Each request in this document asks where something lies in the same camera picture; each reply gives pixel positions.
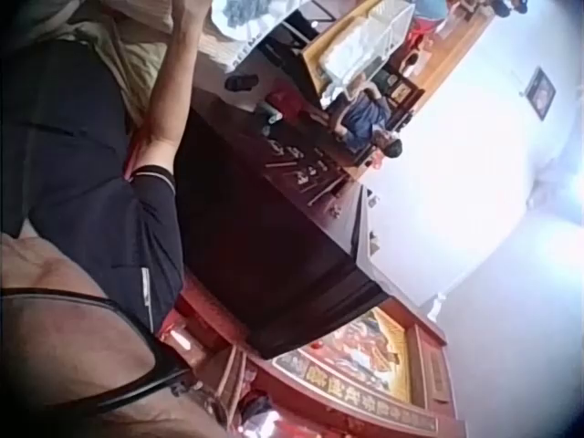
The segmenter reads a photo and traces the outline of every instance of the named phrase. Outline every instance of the wooden desk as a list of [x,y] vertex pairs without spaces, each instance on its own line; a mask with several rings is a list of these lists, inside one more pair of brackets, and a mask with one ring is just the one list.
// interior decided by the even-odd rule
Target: wooden desk
[[349,23],[360,16],[366,16],[367,13],[381,0],[364,0],[357,5],[352,11],[348,12],[337,22],[329,27],[325,32],[308,44],[302,50],[300,56],[308,70],[308,75],[314,87],[317,96],[324,91],[329,81],[320,71],[319,60],[322,54],[329,48],[330,43],[349,25]]
[[[465,15],[464,10],[457,10],[457,14]],[[425,90],[424,95],[418,101],[416,108],[421,108],[433,93],[444,83],[454,68],[468,53],[478,38],[485,32],[493,20],[492,16],[484,16],[476,13],[470,21],[461,20],[456,28],[445,39],[435,36],[431,48],[432,53],[427,64],[419,75],[410,76],[410,80],[418,87]]]

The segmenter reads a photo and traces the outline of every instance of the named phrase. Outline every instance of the fabric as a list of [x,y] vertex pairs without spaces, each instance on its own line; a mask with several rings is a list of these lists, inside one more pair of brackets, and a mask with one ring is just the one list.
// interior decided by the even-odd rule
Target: fabric
[[96,1],[51,0],[26,5],[10,35],[5,53],[49,39],[93,47],[116,78],[134,124],[141,124],[166,53],[166,34],[133,19],[116,21]]
[[442,21],[448,16],[446,0],[414,0],[413,16],[430,21]]
[[[339,105],[347,104],[344,94],[340,95],[327,109],[332,114]],[[347,134],[342,139],[347,148],[357,153],[365,149],[373,136],[373,125],[385,126],[391,116],[390,107],[384,97],[373,100],[361,92],[343,117],[341,124],[347,128]]]
[[51,41],[5,60],[2,90],[2,231],[16,236],[28,217],[156,330],[183,287],[173,181],[152,167],[123,179],[129,138],[115,78],[89,47]]

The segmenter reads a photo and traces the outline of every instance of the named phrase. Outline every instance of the colorful painting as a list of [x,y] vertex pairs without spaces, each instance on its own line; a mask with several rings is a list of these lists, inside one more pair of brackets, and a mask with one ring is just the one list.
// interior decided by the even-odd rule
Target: colorful painting
[[540,119],[548,114],[551,102],[556,96],[556,88],[552,85],[548,75],[538,67],[527,87],[526,97]]
[[321,341],[303,350],[369,389],[410,401],[405,332],[384,312],[374,308]]
[[399,424],[414,431],[435,436],[438,431],[436,417],[422,409],[407,407],[394,399],[369,391],[353,379],[341,375],[304,349],[295,349],[272,360],[275,368],[284,372],[332,401],[362,412],[378,421]]

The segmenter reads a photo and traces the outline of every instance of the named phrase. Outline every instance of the framed picture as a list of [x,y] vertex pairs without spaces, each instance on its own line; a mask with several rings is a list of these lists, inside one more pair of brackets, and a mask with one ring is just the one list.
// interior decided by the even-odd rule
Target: framed picture
[[536,72],[527,86],[526,97],[540,119],[543,120],[548,114],[555,96],[556,88],[552,85],[548,75],[541,67],[536,68]]

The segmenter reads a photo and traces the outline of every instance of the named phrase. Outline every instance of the skin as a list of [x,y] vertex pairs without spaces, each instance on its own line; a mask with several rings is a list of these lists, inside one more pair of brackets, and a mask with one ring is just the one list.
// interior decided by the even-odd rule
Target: skin
[[137,139],[135,167],[156,164],[173,172],[191,105],[194,63],[210,0],[173,0],[174,27]]

